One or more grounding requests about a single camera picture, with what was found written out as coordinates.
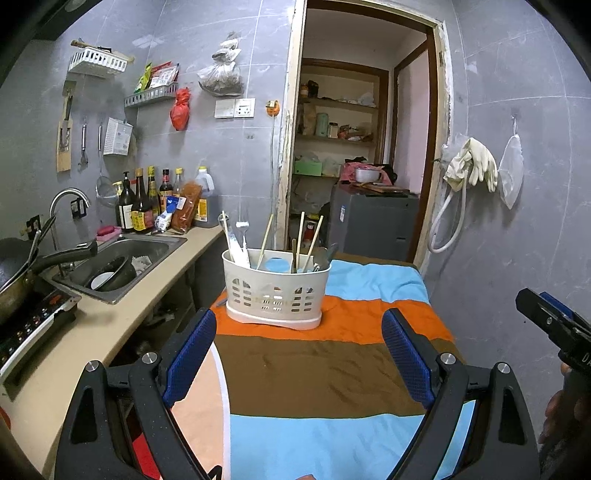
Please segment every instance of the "light switch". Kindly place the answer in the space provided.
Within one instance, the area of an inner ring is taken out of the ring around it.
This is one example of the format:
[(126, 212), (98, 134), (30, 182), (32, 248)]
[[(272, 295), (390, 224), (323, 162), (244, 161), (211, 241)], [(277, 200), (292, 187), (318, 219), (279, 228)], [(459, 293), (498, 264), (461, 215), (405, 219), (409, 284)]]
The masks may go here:
[(214, 118), (233, 118), (236, 100), (216, 100)]

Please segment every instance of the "countertop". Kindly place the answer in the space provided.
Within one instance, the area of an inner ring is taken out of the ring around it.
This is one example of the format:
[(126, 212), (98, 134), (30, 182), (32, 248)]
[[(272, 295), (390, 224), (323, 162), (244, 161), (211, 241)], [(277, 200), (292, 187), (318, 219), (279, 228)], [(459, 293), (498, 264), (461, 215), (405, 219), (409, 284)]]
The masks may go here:
[(187, 241), (116, 305), (82, 295), (76, 320), (41, 348), (40, 360), (15, 398), (0, 398), (0, 406), (10, 417), (12, 434), (46, 478), (53, 467), (62, 422), (86, 363), (95, 359), (108, 365), (156, 302), (221, 234), (218, 226), (189, 230)]

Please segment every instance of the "green box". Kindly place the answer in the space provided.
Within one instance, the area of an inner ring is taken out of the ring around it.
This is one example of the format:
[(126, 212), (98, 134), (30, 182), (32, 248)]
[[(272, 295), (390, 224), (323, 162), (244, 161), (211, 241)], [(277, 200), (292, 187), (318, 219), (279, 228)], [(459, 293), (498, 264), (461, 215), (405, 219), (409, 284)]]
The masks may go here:
[(320, 177), (322, 175), (322, 163), (319, 161), (296, 160), (294, 162), (294, 173)]

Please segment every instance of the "plastic bag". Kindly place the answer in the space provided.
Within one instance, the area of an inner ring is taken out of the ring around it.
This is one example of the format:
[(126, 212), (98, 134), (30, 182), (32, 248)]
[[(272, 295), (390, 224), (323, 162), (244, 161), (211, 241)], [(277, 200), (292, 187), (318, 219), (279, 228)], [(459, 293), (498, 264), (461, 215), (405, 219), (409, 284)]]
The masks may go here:
[(194, 180), (188, 181), (181, 189), (177, 209), (173, 213), (170, 226), (177, 232), (187, 233), (195, 216), (195, 208), (201, 198), (201, 185)]
[(521, 139), (513, 135), (507, 142), (503, 158), (499, 163), (499, 177), (501, 178), (501, 200), (511, 210), (523, 182), (523, 155), (521, 154)]
[(241, 95), (244, 84), (240, 76), (240, 68), (234, 61), (241, 52), (238, 48), (238, 39), (226, 40), (220, 43), (220, 47), (212, 55), (215, 63), (197, 72), (199, 85), (215, 96)]
[(184, 130), (189, 121), (189, 99), (191, 93), (187, 87), (179, 88), (176, 93), (176, 101), (170, 109), (170, 121), (175, 130)]

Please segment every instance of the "frying pan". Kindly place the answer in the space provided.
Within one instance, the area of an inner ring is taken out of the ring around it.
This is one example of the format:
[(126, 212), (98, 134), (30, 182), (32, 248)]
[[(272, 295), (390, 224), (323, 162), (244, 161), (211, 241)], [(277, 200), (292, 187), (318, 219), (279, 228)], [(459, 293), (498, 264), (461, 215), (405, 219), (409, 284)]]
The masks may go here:
[[(18, 239), (4, 239), (1, 240), (2, 246), (5, 240)], [(70, 250), (56, 252), (45, 257), (40, 257), (35, 253), (33, 261), (30, 265), (22, 268), (15, 279), (6, 283), (0, 290), (0, 325), (10, 318), (17, 308), (19, 308), (29, 295), (33, 288), (35, 276), (48, 267), (58, 265), (66, 262), (76, 262), (85, 260), (86, 258), (94, 257), (98, 251), (96, 240), (93, 240), (88, 245), (77, 247)], [(14, 273), (4, 275), (5, 277), (12, 277)]]

